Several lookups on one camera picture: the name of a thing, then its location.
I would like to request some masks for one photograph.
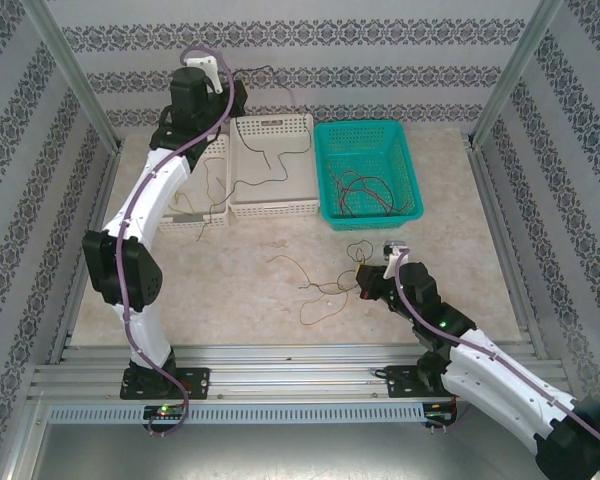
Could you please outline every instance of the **green plastic basket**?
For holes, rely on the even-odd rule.
[[[422,216],[418,181],[398,122],[321,123],[314,138],[320,207],[334,230],[397,228]],[[360,191],[362,187],[386,203]],[[344,188],[349,188],[346,195]]]

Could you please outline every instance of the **marble floor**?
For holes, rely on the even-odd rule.
[[[369,344],[415,342],[409,323],[358,289],[324,296],[306,286],[289,258],[315,283],[334,282],[355,263],[347,245],[366,239],[368,263],[383,261],[385,240],[405,240],[424,262],[444,300],[495,340],[517,340],[519,329],[482,204],[458,130],[410,131],[408,142],[424,216],[396,230],[335,232],[320,215],[238,221],[227,228],[158,232],[152,255],[164,273],[157,300],[174,345]],[[147,137],[128,137],[107,219],[122,205],[146,158]],[[341,282],[354,285],[352,274]],[[312,326],[321,317],[334,314]],[[126,345],[121,322],[91,285],[85,290],[71,343]]]

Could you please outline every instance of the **floral pattern wall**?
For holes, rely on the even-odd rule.
[[[547,349],[600,400],[600,0],[564,2],[482,148]]]
[[[51,0],[124,137],[169,103],[179,52],[220,50],[250,88],[251,114],[309,111],[318,122],[392,118],[473,128],[538,0]]]
[[[57,335],[107,159],[22,5],[0,0],[0,460]]]

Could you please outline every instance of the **ventilated metal strip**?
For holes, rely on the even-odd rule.
[[[142,405],[58,405],[55,425],[124,425],[142,423]],[[192,405],[185,423],[205,425],[421,422],[421,403],[346,405]]]

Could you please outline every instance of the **wire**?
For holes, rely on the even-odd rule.
[[[533,381],[529,380],[524,373],[519,371],[516,366],[509,363],[508,360],[506,360],[505,358],[503,358],[500,355],[497,355],[495,352],[493,352],[487,348],[484,348],[480,345],[476,345],[475,343],[465,340],[463,338],[456,337],[454,335],[450,335],[447,332],[434,327],[431,323],[427,322],[424,318],[422,318],[422,316],[420,316],[418,311],[413,307],[413,305],[407,298],[407,295],[404,293],[403,287],[402,287],[402,281],[400,280],[400,265],[402,265],[402,260],[408,253],[409,253],[409,250],[406,249],[398,257],[398,260],[396,262],[396,268],[394,271],[394,280],[395,280],[395,285],[396,285],[396,290],[398,292],[398,296],[400,297],[400,300],[402,300],[402,303],[404,304],[404,306],[407,307],[407,310],[409,310],[409,312],[411,313],[414,321],[417,321],[418,323],[420,323],[423,327],[425,327],[430,332],[434,333],[435,335],[437,335],[441,338],[444,338],[445,340],[452,342],[456,346],[464,345],[466,347],[472,348],[473,350],[476,350],[477,352],[480,352],[480,353],[488,356],[492,361],[496,361],[496,362],[500,363],[509,372],[511,372],[516,377],[518,377],[518,379],[520,379],[529,388],[531,388],[538,395],[540,395],[542,398],[544,398],[550,405],[554,405],[556,408],[561,410],[565,415],[569,416],[572,420],[574,420],[578,425],[580,425],[582,428],[584,428],[588,433],[590,433],[596,440],[598,440],[600,442],[600,432],[598,432],[595,428],[593,428],[591,425],[589,425],[587,422],[585,422],[578,415],[573,413],[573,411],[571,409],[569,409],[567,406],[565,406],[557,398],[555,398],[551,394],[547,393],[544,389],[542,389],[541,387],[536,385]]]
[[[260,185],[264,185],[265,183],[269,183],[269,182],[286,182],[289,179],[289,171],[287,170],[286,165],[282,161],[282,155],[291,155],[291,154],[301,155],[303,153],[307,153],[313,147],[313,137],[311,135],[311,131],[309,131],[309,128],[307,127],[307,114],[306,113],[302,115],[302,123],[303,123],[304,129],[309,134],[309,146],[305,150],[302,150],[301,152],[280,152],[278,154],[278,161],[280,162],[280,165],[282,166],[282,170],[284,171],[284,178],[268,178],[267,180],[262,180],[261,182],[257,182],[257,183],[250,183],[250,182],[247,182],[245,180],[236,180],[235,182],[233,182],[233,187],[231,188],[231,191],[227,194],[227,196],[224,197],[224,199],[221,202],[214,203],[213,205],[211,205],[209,207],[209,221],[205,222],[202,225],[202,229],[200,230],[200,234],[198,235],[198,238],[197,238],[196,241],[200,241],[200,239],[202,238],[202,234],[204,233],[205,228],[207,227],[207,225],[211,224],[211,216],[212,216],[212,213],[213,213],[212,209],[214,207],[217,207],[217,206],[220,206],[220,205],[224,204],[224,202],[226,202],[227,200],[229,200],[229,197],[231,197],[231,195],[234,194],[234,192],[236,191],[236,186],[239,183],[242,183],[244,185],[248,185],[250,187],[258,187]],[[249,146],[244,142],[244,138],[242,138],[242,136],[240,137],[240,139],[242,140],[242,143],[244,143],[245,147],[247,147],[249,150],[252,150],[252,151],[258,153],[257,150],[249,148]],[[259,151],[259,153],[262,153],[265,156],[265,159],[266,159],[266,153],[264,151]]]
[[[364,263],[367,260],[367,257],[364,256],[364,251],[361,248],[358,248],[358,250],[356,251],[356,256],[358,255],[358,253],[360,253],[360,257],[357,257],[358,260],[356,260],[356,258],[354,258],[352,255],[349,254],[349,249],[351,247],[355,247],[357,245],[364,245],[365,243],[369,244],[369,246],[371,247],[371,255],[373,255],[373,245],[368,240],[361,240],[361,241],[359,241],[357,243],[351,243],[351,244],[349,244],[347,246],[347,255],[354,262],[356,262],[356,263]],[[346,275],[347,273],[355,273],[356,272],[353,269],[345,270],[344,272],[340,273],[340,275],[338,275],[338,278],[336,279],[335,282],[327,282],[327,283],[318,284],[318,283],[315,283],[315,282],[313,282],[311,280],[311,278],[309,277],[309,274],[307,273],[307,271],[305,270],[305,268],[302,265],[300,265],[300,263],[298,261],[296,261],[295,259],[289,257],[288,255],[276,255],[272,259],[268,260],[267,263],[271,263],[271,262],[273,262],[274,260],[276,260],[278,258],[286,258],[287,260],[292,261],[300,269],[300,271],[302,271],[302,273],[305,276],[305,279],[307,280],[307,285],[300,286],[298,288],[300,288],[300,289],[307,289],[307,288],[310,288],[310,287],[315,287],[315,288],[318,289],[318,291],[321,294],[315,300],[309,300],[307,302],[304,302],[300,306],[300,311],[298,312],[299,317],[300,317],[300,323],[302,325],[304,325],[305,327],[310,327],[312,325],[316,325],[316,324],[322,322],[323,320],[325,320],[327,318],[334,317],[334,316],[338,315],[340,312],[342,312],[346,308],[347,303],[349,302],[349,292],[351,290],[355,289],[358,286],[357,283],[356,283],[355,285],[353,285],[351,287],[345,287],[345,286],[343,286],[340,283],[340,280],[342,279],[342,277],[344,275]],[[328,291],[324,290],[324,287],[333,286],[333,285],[336,285],[338,287],[338,291],[337,292],[328,292]],[[336,310],[333,313],[329,313],[328,315],[325,315],[325,316],[323,316],[323,317],[321,317],[318,320],[315,320],[313,322],[305,322],[302,319],[302,312],[303,312],[304,308],[307,305],[312,305],[312,304],[318,303],[320,300],[322,300],[327,295],[333,295],[333,296],[335,296],[335,295],[342,295],[343,293],[345,294],[345,300],[344,300],[344,303],[342,304],[342,306],[340,307],[340,309]]]
[[[187,203],[189,204],[189,208],[191,208],[190,212],[185,212],[184,210],[180,210],[177,206],[174,207],[173,205],[169,205],[169,208],[171,210],[173,210],[174,212],[182,213],[184,215],[195,215],[196,209],[193,208],[193,203],[191,202],[191,199],[189,198],[189,196],[186,193],[181,193],[181,192],[174,193],[173,200],[176,202],[176,205],[178,205],[178,202],[180,201],[179,199],[181,197],[184,197],[185,200],[187,201]]]
[[[227,160],[227,158],[225,157],[209,157],[209,158],[205,158],[204,161],[202,162],[202,164],[204,165],[204,169],[206,170],[206,175],[205,175],[205,181],[207,182],[207,197],[209,198],[209,200],[211,200],[211,203],[214,204],[215,200],[213,199],[213,197],[211,196],[211,185],[209,184],[209,165],[207,165],[207,162],[209,160]]]
[[[267,64],[267,65],[262,65],[261,67],[239,68],[237,70],[234,70],[233,74],[239,75],[241,73],[255,73],[255,72],[260,72],[262,70],[269,70],[271,72],[271,76],[275,80],[276,84],[280,88],[283,88],[287,92],[289,92],[289,96],[291,97],[291,105],[293,106],[293,108],[296,108],[296,97],[293,93],[293,90],[291,90],[287,85],[285,85],[284,83],[282,83],[282,81],[280,81],[280,79],[278,78],[278,74],[276,73],[276,70],[275,70],[275,68],[273,68],[273,66]]]
[[[339,205],[340,205],[340,211],[342,213],[343,216],[346,215],[344,209],[345,207],[349,210],[349,213],[351,216],[355,217],[356,215],[353,213],[353,210],[351,210],[351,207],[349,207],[349,205],[347,205],[346,202],[346,198],[347,195],[350,193],[364,193],[369,195],[370,197],[372,197],[373,199],[375,199],[380,206],[384,209],[385,214],[387,216],[391,215],[393,212],[402,212],[404,209],[406,209],[411,202],[409,202],[408,200],[405,202],[405,204],[400,207],[400,208],[396,208],[395,207],[395,198],[393,196],[393,192],[391,191],[391,189],[389,188],[389,185],[387,185],[387,183],[380,177],[376,177],[376,176],[364,176],[361,175],[360,173],[354,171],[354,170],[346,170],[345,172],[343,172],[340,175],[340,178],[336,178],[336,176],[334,175],[333,171],[331,170],[331,168],[329,167],[329,174],[331,175],[331,178],[333,179],[333,181],[337,184],[337,186],[339,187],[339,189],[342,190],[342,195],[340,196],[339,199]],[[352,174],[352,175],[356,175],[358,178],[352,180],[349,185],[347,185],[346,187],[343,185],[343,178],[345,175],[347,174]],[[391,203],[389,204],[384,198],[382,198],[380,196],[380,194],[374,190],[372,190],[371,188],[367,187],[365,181],[367,180],[375,180],[377,182],[380,182],[380,184],[385,188],[385,190],[387,191],[387,193],[389,194],[389,197],[391,199]],[[362,189],[354,189],[352,188],[352,186],[357,183],[357,182],[362,182]]]
[[[250,150],[253,153],[261,153],[262,156],[264,157],[264,161],[267,163],[267,167],[269,167],[269,170],[271,170],[271,164],[269,163],[269,159],[267,158],[267,152],[265,152],[264,150],[256,150],[255,148],[247,145],[247,142],[244,141],[244,137],[242,136],[242,132],[240,131],[240,122],[237,119],[236,119],[236,130],[238,131],[238,136],[240,137],[240,140],[242,140],[242,144],[245,147],[247,147],[247,150]]]
[[[320,300],[322,300],[322,299],[324,298],[325,294],[323,293],[323,294],[322,294],[322,295],[320,295],[320,297],[318,297],[318,299],[316,299],[316,300],[312,300],[312,301],[310,301],[310,302],[304,302],[304,303],[302,304],[302,306],[300,307],[300,323],[301,323],[302,325],[304,325],[305,327],[311,327],[312,325],[316,325],[316,324],[320,323],[321,321],[323,321],[323,320],[326,320],[327,318],[330,318],[330,317],[335,317],[336,315],[338,315],[338,314],[339,314],[340,312],[342,312],[342,311],[345,309],[345,307],[347,306],[347,302],[349,301],[349,290],[351,290],[351,289],[349,288],[349,289],[347,289],[347,290],[344,290],[344,292],[343,292],[343,293],[344,293],[344,303],[342,304],[342,307],[340,307],[340,309],[336,310],[336,311],[335,311],[335,312],[333,312],[333,313],[330,313],[330,314],[328,314],[328,315],[325,315],[324,317],[322,317],[322,318],[319,318],[318,320],[316,320],[316,321],[314,321],[314,322],[307,323],[307,322],[304,322],[304,321],[302,321],[302,310],[303,310],[303,309],[304,309],[304,307],[305,307],[305,306],[307,306],[307,305],[310,305],[310,304],[313,304],[313,303],[318,303]]]
[[[166,378],[171,383],[173,383],[180,390],[180,392],[182,393],[182,405],[184,407],[184,412],[183,412],[182,416],[180,417],[180,420],[178,421],[178,423],[176,423],[169,430],[167,430],[165,432],[160,432],[160,436],[161,437],[165,437],[167,435],[175,433],[180,427],[182,427],[182,425],[184,424],[185,420],[189,417],[189,393],[187,392],[187,389],[184,387],[184,385],[182,385],[182,383],[180,383],[180,381],[178,379],[176,379],[173,375],[171,375],[170,373],[166,372],[160,366],[158,366],[156,363],[154,363],[142,351],[142,349],[138,346],[138,344],[136,343],[136,341],[133,338],[133,334],[131,333],[131,307],[130,307],[130,302],[129,302],[129,292],[127,290],[127,282],[126,282],[126,279],[125,279],[124,266],[123,266],[123,263],[122,263],[122,243],[123,243],[123,240],[124,240],[124,234],[125,234],[125,232],[127,231],[127,228],[130,225],[131,215],[133,213],[133,209],[135,208],[136,204],[138,203],[138,200],[140,200],[142,192],[147,187],[147,185],[149,184],[149,182],[151,182],[151,180],[153,180],[156,177],[156,175],[158,174],[158,172],[160,171],[160,169],[162,167],[164,167],[167,163],[169,163],[174,158],[182,155],[182,153],[186,152],[187,150],[189,150],[194,145],[197,145],[202,140],[206,139],[207,136],[211,132],[213,132],[214,130],[218,129],[222,125],[222,122],[224,122],[225,119],[229,116],[229,113],[231,112],[231,109],[233,108],[233,101],[235,99],[235,86],[233,84],[233,76],[231,74],[231,70],[229,69],[229,66],[227,65],[227,63],[224,61],[224,59],[222,58],[222,56],[218,52],[216,52],[214,50],[211,50],[210,48],[203,47],[203,46],[191,46],[191,47],[185,48],[184,51],[180,54],[180,63],[182,63],[184,65],[185,64],[185,57],[190,52],[196,51],[196,50],[202,51],[202,52],[205,52],[205,53],[207,53],[209,55],[215,56],[216,59],[218,60],[218,63],[220,64],[220,66],[224,70],[224,72],[225,72],[225,74],[227,76],[228,82],[229,82],[229,98],[228,98],[228,101],[227,101],[227,106],[226,106],[224,112],[222,112],[222,114],[218,118],[218,120],[216,120],[216,122],[207,131],[205,131],[204,133],[202,133],[202,134],[198,135],[197,137],[191,139],[190,141],[188,141],[187,143],[185,143],[181,147],[179,147],[176,150],[173,150],[172,152],[170,152],[169,154],[167,154],[143,178],[142,182],[140,182],[140,184],[138,185],[138,188],[136,189],[136,191],[134,192],[133,196],[129,200],[129,204],[127,205],[127,209],[125,210],[125,213],[124,213],[124,215],[122,217],[122,222],[120,223],[120,231],[118,232],[118,238],[116,240],[116,271],[117,271],[117,274],[118,274],[118,280],[120,282],[120,296],[122,297],[122,307],[123,307],[122,320],[123,320],[123,323],[124,323],[124,331],[125,331],[125,335],[127,336],[127,340],[129,341],[129,344],[131,345],[131,348],[133,349],[133,351],[136,352],[136,354],[144,362],[146,362],[147,365],[149,365],[151,368],[153,368],[155,371],[157,371],[160,375],[162,375],[164,378]],[[149,430],[149,435],[150,436],[154,436],[154,435],[157,434],[157,432],[155,432],[154,430],[152,430],[150,426],[148,427],[148,430]]]
[[[360,245],[360,248],[356,249],[356,256],[354,257],[353,255],[351,255],[349,249],[351,247],[357,247],[358,245]],[[368,257],[366,255],[364,255],[364,250],[361,248],[364,245],[369,245],[369,247],[371,247],[371,253],[369,254]],[[347,245],[347,255],[355,263],[362,263],[364,265],[364,263],[366,263],[367,260],[369,260],[369,259],[371,259],[371,257],[373,257],[373,243],[371,243],[369,240],[365,240],[365,239],[362,239],[356,243],[350,243],[349,245]]]

